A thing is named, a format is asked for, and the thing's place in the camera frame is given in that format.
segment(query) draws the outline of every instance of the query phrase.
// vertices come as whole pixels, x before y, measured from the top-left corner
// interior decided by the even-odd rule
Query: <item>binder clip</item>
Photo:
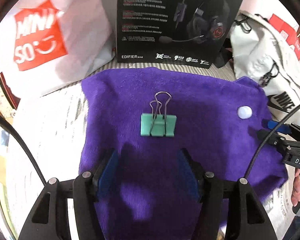
[[[161,113],[162,103],[157,99],[159,94],[167,94],[169,96],[169,99],[164,104],[164,115]],[[167,115],[167,104],[172,99],[172,96],[167,92],[160,91],[154,95],[154,98],[155,100],[150,102],[151,114],[143,113],[141,115],[141,136],[174,137],[177,117],[175,115]],[[152,107],[154,102],[157,103],[155,113]]]

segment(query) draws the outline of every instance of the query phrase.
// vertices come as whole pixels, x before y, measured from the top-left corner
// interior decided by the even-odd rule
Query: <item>headset box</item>
[[[118,0],[120,63],[209,68],[242,0]]]

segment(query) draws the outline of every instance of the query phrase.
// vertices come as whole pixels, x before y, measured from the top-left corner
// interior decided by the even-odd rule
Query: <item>headphone image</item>
[[[179,22],[183,21],[187,5],[178,3],[174,21],[176,28]],[[203,0],[197,7],[191,21],[187,24],[187,34],[189,39],[178,41],[168,36],[161,36],[159,42],[186,42],[193,41],[195,43],[203,43],[207,40],[217,41],[221,39],[227,28],[227,20],[230,8],[226,0]]]

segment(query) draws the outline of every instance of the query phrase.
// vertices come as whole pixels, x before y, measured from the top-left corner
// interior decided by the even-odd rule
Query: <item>white plastic bag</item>
[[[43,96],[109,62],[101,0],[19,0],[0,23],[0,66],[20,98]]]
[[[236,79],[248,76],[260,85],[269,99],[268,106],[277,120],[300,104],[300,63],[280,33],[261,17],[241,11],[246,22],[234,24],[230,39]],[[287,122],[300,118],[300,110]]]

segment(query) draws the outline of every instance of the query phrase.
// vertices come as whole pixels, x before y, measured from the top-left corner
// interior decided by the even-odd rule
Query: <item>finger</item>
[[[295,169],[294,176],[298,177],[300,175],[300,169]]]
[[[297,192],[300,192],[300,176],[295,177],[293,187]]]
[[[296,200],[300,201],[300,192],[296,192],[296,190],[293,190],[292,196],[294,196]]]
[[[291,197],[291,203],[295,207],[298,204],[298,200],[294,196],[292,196]]]

